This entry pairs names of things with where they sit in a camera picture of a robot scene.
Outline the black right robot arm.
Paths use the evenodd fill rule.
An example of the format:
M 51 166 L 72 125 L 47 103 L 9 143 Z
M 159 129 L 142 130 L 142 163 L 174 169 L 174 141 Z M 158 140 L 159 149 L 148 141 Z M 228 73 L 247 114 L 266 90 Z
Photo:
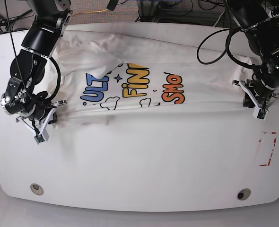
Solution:
M 42 122 L 50 114 L 56 122 L 56 97 L 61 83 L 61 71 L 52 57 L 53 51 L 71 19 L 69 0 L 29 0 L 27 4 L 35 13 L 35 19 L 22 42 L 22 50 L 15 54 L 10 66 L 10 79 L 1 97 L 1 106 L 9 115 L 19 114 L 32 123 Z M 46 91 L 34 94 L 50 60 L 57 72 L 55 90 L 51 95 Z

